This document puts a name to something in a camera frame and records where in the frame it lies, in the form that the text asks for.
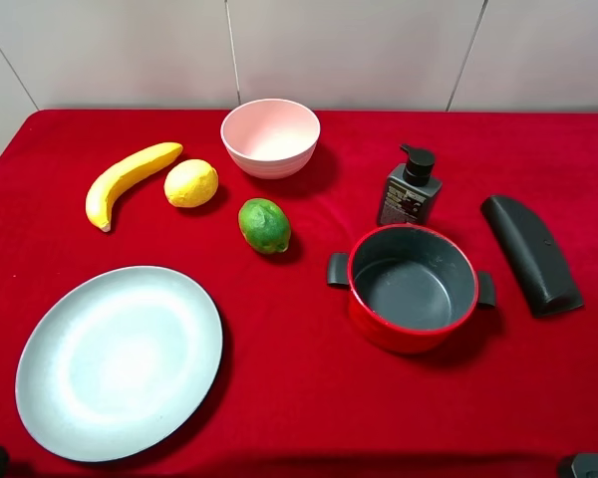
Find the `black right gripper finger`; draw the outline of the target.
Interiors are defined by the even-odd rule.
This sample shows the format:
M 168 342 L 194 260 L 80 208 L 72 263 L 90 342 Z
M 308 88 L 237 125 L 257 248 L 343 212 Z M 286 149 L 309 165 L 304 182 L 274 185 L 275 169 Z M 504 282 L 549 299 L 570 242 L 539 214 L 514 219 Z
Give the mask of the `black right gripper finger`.
M 598 478 L 598 453 L 578 453 L 564 457 L 557 468 L 559 478 Z

